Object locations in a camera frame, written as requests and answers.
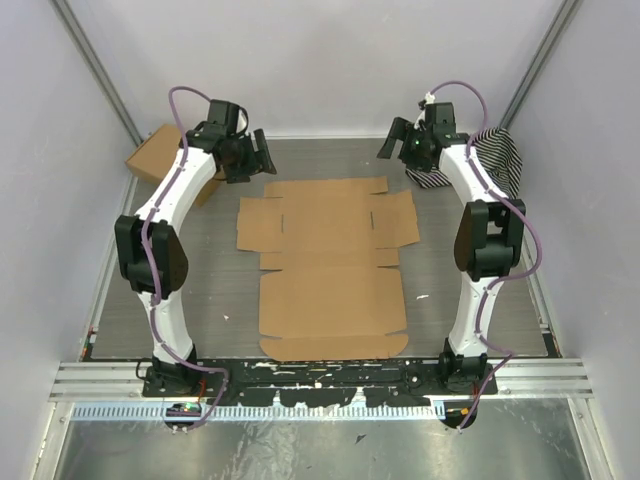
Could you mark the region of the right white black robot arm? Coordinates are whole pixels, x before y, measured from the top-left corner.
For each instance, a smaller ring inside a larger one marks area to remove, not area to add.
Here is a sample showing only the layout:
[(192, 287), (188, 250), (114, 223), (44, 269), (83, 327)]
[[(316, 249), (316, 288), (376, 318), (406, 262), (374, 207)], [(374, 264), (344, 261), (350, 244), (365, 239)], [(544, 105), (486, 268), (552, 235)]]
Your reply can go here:
[(487, 371), (488, 331), (502, 281), (520, 261), (524, 203), (508, 199), (482, 167), (470, 136), (457, 131), (454, 106), (427, 98), (415, 121), (396, 117), (377, 157), (398, 158), (420, 173), (444, 174), (463, 205), (454, 241), (461, 293), (454, 326), (439, 355), (437, 378), (462, 394)]

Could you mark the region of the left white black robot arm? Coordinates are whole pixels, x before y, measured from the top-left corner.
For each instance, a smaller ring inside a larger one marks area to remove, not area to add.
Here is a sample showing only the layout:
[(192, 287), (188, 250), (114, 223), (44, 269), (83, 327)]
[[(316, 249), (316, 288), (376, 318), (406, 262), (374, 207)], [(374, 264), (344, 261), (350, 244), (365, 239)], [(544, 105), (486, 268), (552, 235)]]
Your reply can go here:
[(247, 183), (277, 172), (263, 130), (249, 129), (247, 110), (212, 99), (205, 120), (181, 128), (176, 158), (152, 196), (114, 225), (118, 266), (144, 306), (153, 339), (146, 385), (181, 397), (195, 394), (208, 369), (198, 365), (188, 333), (182, 287), (189, 263), (180, 242), (182, 224), (211, 180)]

